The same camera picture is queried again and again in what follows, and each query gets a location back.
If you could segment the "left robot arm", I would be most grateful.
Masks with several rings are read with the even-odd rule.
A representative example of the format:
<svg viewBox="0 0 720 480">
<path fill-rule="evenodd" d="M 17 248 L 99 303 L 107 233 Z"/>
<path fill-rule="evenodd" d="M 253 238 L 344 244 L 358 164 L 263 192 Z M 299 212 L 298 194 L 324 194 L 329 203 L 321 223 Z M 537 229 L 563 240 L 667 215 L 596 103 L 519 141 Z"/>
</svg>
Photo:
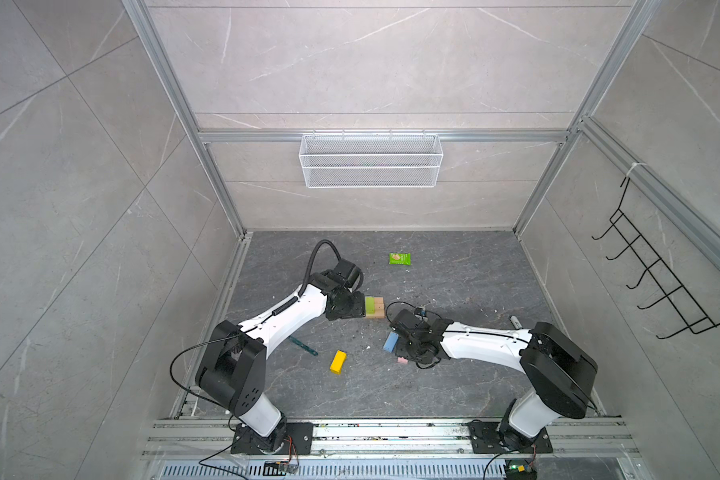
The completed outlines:
<svg viewBox="0 0 720 480">
<path fill-rule="evenodd" d="M 204 349 L 195 374 L 202 390 L 197 397 L 238 419 L 259 449 L 279 449 L 286 438 L 287 419 L 264 393 L 269 355 L 316 318 L 364 317 L 363 282 L 362 270 L 344 258 L 333 242 L 318 241 L 300 285 L 290 296 L 249 320 L 218 323 L 208 341 L 178 354 Z"/>
</svg>

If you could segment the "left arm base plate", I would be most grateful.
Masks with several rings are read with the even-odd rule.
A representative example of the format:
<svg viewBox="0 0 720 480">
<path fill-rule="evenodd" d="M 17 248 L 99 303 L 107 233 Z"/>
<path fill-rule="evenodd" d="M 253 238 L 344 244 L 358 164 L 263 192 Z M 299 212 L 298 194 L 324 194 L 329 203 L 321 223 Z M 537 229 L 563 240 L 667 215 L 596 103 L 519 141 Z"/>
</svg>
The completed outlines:
<svg viewBox="0 0 720 480">
<path fill-rule="evenodd" d="M 248 455 L 307 455 L 311 451 L 315 425 L 309 422 L 280 423 L 268 436 L 261 436 L 247 425 L 235 429 L 232 453 Z"/>
</svg>

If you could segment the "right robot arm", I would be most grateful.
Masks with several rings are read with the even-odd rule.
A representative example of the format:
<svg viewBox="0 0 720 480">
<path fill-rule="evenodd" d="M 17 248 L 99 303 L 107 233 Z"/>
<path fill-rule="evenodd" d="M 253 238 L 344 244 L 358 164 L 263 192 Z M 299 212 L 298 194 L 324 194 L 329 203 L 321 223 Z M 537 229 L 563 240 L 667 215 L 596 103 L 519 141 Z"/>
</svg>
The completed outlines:
<svg viewBox="0 0 720 480">
<path fill-rule="evenodd" d="M 508 450 L 528 448 L 550 423 L 582 419 L 595 407 L 596 361 L 551 323 L 515 330 L 475 327 L 407 302 L 386 319 L 394 333 L 392 351 L 420 369 L 474 360 L 526 375 L 531 389 L 510 403 L 497 426 Z"/>
</svg>

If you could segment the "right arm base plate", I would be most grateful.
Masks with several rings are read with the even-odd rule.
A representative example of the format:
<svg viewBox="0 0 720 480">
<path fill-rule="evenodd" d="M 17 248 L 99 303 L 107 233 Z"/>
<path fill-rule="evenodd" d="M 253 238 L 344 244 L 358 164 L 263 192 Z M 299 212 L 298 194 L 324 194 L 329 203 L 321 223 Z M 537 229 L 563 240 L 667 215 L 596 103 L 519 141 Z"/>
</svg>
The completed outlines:
<svg viewBox="0 0 720 480">
<path fill-rule="evenodd" d="M 526 438 L 497 421 L 472 420 L 465 424 L 475 454 L 525 453 L 551 454 L 553 447 L 545 429 L 534 438 Z"/>
</svg>

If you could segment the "natural wood block long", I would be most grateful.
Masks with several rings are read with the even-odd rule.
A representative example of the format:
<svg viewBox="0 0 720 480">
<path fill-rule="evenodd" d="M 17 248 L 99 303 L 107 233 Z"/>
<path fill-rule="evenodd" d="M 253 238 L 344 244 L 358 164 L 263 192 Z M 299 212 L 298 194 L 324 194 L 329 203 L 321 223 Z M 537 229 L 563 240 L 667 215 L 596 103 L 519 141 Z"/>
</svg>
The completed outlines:
<svg viewBox="0 0 720 480">
<path fill-rule="evenodd" d="M 385 304 L 382 297 L 374 297 L 376 299 L 376 317 L 369 319 L 383 319 L 385 317 Z"/>
</svg>

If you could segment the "light blue block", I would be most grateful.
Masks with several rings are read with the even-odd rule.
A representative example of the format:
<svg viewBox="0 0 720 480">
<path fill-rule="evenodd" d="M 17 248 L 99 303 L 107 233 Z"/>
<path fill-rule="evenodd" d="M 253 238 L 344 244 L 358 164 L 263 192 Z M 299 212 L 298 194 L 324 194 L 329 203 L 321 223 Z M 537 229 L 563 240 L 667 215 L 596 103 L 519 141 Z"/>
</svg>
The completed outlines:
<svg viewBox="0 0 720 480">
<path fill-rule="evenodd" d="M 393 353 L 395 351 L 398 340 L 399 335 L 394 331 L 390 332 L 384 342 L 383 350 L 389 353 Z"/>
</svg>

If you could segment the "yellow arch block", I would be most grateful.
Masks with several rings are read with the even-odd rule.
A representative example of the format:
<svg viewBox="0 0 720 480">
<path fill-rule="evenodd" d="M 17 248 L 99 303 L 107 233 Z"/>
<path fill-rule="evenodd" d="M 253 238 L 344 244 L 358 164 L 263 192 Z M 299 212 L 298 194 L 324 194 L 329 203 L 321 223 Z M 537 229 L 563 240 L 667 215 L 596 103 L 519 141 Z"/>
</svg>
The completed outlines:
<svg viewBox="0 0 720 480">
<path fill-rule="evenodd" d="M 330 371 L 336 375 L 340 375 L 342 372 L 342 368 L 346 362 L 346 359 L 347 359 L 347 353 L 344 351 L 338 350 L 335 353 L 334 358 L 330 364 L 330 367 L 329 367 Z"/>
</svg>

